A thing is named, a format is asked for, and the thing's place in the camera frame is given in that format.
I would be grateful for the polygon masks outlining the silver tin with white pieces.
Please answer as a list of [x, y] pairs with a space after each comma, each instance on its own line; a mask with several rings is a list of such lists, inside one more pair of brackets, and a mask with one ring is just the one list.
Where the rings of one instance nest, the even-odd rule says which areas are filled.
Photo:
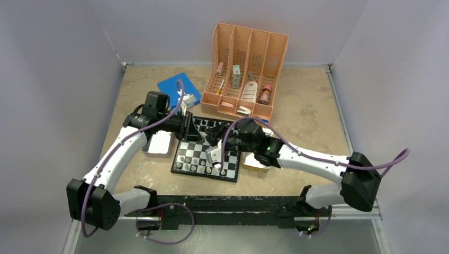
[[168, 158], [171, 154], [171, 146], [172, 133], [158, 131], [144, 145], [142, 152], [147, 157]]

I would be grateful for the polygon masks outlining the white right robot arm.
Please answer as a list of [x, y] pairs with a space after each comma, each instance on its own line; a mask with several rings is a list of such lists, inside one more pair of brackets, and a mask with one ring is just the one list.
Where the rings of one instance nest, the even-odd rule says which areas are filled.
[[379, 190], [381, 175], [368, 158], [359, 152], [337, 156], [316, 152], [284, 142], [267, 134], [255, 120], [243, 119], [236, 124], [221, 124], [207, 129], [205, 138], [208, 162], [218, 167], [228, 151], [249, 152], [266, 167], [297, 169], [331, 181], [326, 186], [304, 187], [297, 208], [303, 215], [335, 204], [370, 212]]

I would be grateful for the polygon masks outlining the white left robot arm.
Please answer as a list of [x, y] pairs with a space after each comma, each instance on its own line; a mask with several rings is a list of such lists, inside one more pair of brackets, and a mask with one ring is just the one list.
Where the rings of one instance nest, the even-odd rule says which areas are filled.
[[167, 94], [148, 92], [145, 102], [125, 118], [118, 137], [97, 165], [81, 180], [68, 183], [72, 219], [109, 230], [119, 217], [131, 212], [139, 211], [144, 216], [157, 212], [155, 190], [143, 186], [119, 194], [114, 190], [131, 160], [158, 131], [172, 133], [180, 141], [204, 140], [194, 125], [193, 114], [181, 105], [170, 111], [168, 102]]

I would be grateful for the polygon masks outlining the black and white chessboard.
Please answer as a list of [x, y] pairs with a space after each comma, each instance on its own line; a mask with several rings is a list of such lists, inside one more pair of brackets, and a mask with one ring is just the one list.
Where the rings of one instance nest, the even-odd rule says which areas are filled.
[[[205, 150], [209, 148], [209, 143], [204, 142], [184, 142], [178, 143], [175, 157], [172, 163], [171, 172], [196, 177], [205, 177], [231, 183], [238, 180], [241, 154], [228, 151], [225, 155], [224, 168], [216, 169], [206, 160]], [[191, 171], [191, 166], [196, 166], [196, 171]], [[199, 172], [199, 167], [205, 168], [204, 172]]]

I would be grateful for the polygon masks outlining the pink eraser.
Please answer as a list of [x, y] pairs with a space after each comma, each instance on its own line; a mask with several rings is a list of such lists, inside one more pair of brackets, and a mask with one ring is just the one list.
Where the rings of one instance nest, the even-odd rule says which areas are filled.
[[220, 105], [235, 108], [235, 106], [233, 104], [225, 102], [225, 101], [221, 102]]

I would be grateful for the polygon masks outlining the white stapler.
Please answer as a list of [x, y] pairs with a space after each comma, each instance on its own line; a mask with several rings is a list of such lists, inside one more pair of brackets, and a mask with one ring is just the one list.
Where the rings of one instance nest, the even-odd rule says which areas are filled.
[[236, 110], [236, 114], [241, 116], [251, 116], [251, 113], [252, 113], [251, 110], [244, 106], [240, 106]]

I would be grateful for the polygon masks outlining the yellow tipped pen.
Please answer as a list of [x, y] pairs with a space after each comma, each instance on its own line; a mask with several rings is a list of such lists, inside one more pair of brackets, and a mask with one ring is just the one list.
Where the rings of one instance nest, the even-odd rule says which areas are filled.
[[217, 95], [219, 95], [219, 94], [221, 93], [224, 84], [225, 84], [225, 79], [223, 79], [223, 80], [221, 81], [221, 84], [220, 84], [218, 90], [216, 91], [216, 94], [217, 94]]

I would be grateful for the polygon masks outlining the gold empty tin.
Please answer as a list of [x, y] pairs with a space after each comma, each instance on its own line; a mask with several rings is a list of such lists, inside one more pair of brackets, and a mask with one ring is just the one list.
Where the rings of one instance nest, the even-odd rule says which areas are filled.
[[240, 165], [245, 170], [255, 171], [258, 173], [267, 173], [270, 166], [264, 166], [255, 159], [255, 155], [250, 152], [243, 152], [241, 154]]

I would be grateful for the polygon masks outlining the white lotion bottle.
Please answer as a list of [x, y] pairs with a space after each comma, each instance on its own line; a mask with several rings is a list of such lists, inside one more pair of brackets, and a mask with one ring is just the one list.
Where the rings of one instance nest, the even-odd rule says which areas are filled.
[[249, 81], [248, 83], [246, 83], [244, 85], [240, 99], [242, 101], [255, 103], [256, 97], [257, 97], [257, 92], [258, 92], [257, 82]]

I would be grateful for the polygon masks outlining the pink tube in organizer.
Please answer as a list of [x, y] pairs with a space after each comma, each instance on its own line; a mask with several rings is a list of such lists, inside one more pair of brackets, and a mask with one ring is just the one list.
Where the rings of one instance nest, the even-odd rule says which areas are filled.
[[224, 63], [222, 61], [218, 63], [216, 71], [215, 71], [216, 75], [218, 75], [218, 76], [222, 75], [223, 66], [224, 66]]

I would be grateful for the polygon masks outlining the pink capped small bottle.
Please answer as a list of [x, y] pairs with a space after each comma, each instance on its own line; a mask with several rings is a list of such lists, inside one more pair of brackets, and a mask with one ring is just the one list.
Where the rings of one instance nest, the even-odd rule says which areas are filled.
[[258, 103], [268, 105], [270, 103], [271, 92], [272, 86], [270, 84], [265, 84], [258, 99]]

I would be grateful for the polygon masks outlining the teal small box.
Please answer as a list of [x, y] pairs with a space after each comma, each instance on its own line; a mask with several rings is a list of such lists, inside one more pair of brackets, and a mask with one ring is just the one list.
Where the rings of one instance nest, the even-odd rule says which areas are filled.
[[237, 89], [240, 87], [240, 66], [239, 65], [233, 65], [232, 66], [232, 88]]

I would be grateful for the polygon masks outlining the peach desk organizer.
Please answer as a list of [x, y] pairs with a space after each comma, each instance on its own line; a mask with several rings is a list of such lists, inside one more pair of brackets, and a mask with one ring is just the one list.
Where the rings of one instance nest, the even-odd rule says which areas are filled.
[[[244, 106], [251, 110], [251, 116], [269, 122], [274, 112], [274, 99], [288, 41], [289, 37], [285, 34], [217, 23], [212, 37], [211, 75], [200, 100], [202, 112], [237, 118], [241, 115], [237, 115], [236, 110]], [[224, 66], [222, 75], [218, 76], [215, 71], [221, 61]], [[237, 89], [232, 88], [233, 65], [240, 66], [240, 87]], [[225, 83], [221, 93], [217, 95], [216, 91], [223, 79]], [[240, 99], [243, 87], [249, 81], [258, 84], [255, 103]], [[265, 84], [272, 86], [268, 105], [258, 103]], [[220, 105], [223, 101], [233, 104], [235, 108]]]

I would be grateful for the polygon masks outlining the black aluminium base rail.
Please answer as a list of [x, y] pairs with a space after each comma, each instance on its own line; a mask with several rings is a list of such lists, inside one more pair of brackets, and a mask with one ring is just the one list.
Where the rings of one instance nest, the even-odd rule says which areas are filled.
[[177, 230], [181, 225], [277, 226], [280, 229], [306, 231], [322, 229], [328, 217], [333, 219], [373, 219], [370, 212], [348, 205], [319, 210], [309, 207], [297, 196], [170, 196], [154, 195], [148, 208], [130, 212], [119, 208], [117, 201], [103, 199], [87, 210], [86, 223], [102, 230], [111, 229], [119, 219], [139, 221], [139, 229], [150, 222], [162, 230]]

